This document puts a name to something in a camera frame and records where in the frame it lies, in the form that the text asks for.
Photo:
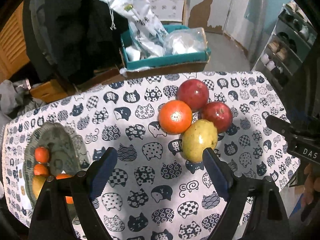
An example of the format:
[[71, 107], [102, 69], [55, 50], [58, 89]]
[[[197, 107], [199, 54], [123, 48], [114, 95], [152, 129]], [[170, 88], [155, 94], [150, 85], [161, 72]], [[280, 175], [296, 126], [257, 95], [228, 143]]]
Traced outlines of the person's right hand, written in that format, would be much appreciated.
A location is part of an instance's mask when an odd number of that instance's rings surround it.
[[312, 201], [314, 199], [315, 192], [319, 192], [319, 186], [320, 186], [319, 177], [317, 177], [313, 174], [313, 165], [312, 164], [309, 164], [305, 168], [304, 174], [307, 175], [307, 178], [304, 183], [302, 207], [312, 203]]

